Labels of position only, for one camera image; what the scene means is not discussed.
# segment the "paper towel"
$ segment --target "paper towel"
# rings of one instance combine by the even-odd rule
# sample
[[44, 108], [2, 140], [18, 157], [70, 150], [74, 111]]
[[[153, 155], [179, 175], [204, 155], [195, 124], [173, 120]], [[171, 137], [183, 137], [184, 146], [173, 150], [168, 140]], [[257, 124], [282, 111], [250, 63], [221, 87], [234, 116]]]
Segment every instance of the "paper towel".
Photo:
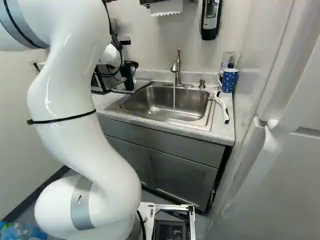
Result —
[[183, 0], [167, 0], [150, 4], [150, 13], [153, 17], [179, 14], [183, 9]]

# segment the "polka dot mug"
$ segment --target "polka dot mug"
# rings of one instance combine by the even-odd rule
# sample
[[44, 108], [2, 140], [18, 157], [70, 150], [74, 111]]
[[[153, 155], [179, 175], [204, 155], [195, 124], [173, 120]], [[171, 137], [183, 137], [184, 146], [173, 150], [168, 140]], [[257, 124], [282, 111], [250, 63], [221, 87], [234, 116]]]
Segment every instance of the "polka dot mug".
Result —
[[[223, 75], [223, 81], [220, 82], [220, 76]], [[222, 87], [223, 93], [232, 93], [235, 90], [239, 78], [239, 70], [235, 68], [226, 68], [217, 73], [217, 80]]]

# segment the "black soap dispenser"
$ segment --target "black soap dispenser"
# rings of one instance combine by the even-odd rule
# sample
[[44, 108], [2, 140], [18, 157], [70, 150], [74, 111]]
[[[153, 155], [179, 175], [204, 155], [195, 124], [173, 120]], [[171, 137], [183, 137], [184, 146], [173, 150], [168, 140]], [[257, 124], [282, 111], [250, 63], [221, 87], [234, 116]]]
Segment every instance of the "black soap dispenser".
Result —
[[201, 15], [201, 38], [205, 41], [216, 39], [222, 12], [223, 0], [203, 0]]

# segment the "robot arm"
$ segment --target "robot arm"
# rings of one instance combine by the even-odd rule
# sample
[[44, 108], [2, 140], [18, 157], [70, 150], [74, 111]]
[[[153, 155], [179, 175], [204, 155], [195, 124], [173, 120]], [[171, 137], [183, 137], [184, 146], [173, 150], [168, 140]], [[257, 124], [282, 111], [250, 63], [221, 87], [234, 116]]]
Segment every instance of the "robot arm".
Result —
[[50, 48], [27, 93], [46, 148], [81, 175], [49, 185], [35, 206], [47, 233], [69, 240], [125, 240], [141, 199], [132, 167], [102, 133], [91, 96], [99, 60], [115, 62], [101, 0], [0, 0], [0, 49]]

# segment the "gray countertop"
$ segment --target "gray countertop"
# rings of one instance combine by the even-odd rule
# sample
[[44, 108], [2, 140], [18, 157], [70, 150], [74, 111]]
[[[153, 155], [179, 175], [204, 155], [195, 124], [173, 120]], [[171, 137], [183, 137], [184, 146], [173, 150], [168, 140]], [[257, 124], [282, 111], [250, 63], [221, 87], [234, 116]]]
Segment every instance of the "gray countertop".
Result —
[[233, 97], [230, 93], [221, 92], [220, 98], [225, 102], [230, 116], [229, 124], [224, 123], [222, 108], [215, 105], [213, 122], [210, 131], [188, 128], [177, 124], [161, 122], [153, 119], [145, 119], [138, 116], [128, 115], [120, 112], [105, 110], [109, 105], [123, 98], [126, 94], [109, 92], [105, 95], [92, 94], [93, 102], [99, 117], [112, 119], [128, 124], [142, 126], [163, 132], [177, 134], [194, 139], [204, 140], [212, 143], [233, 146], [235, 143], [235, 120]]

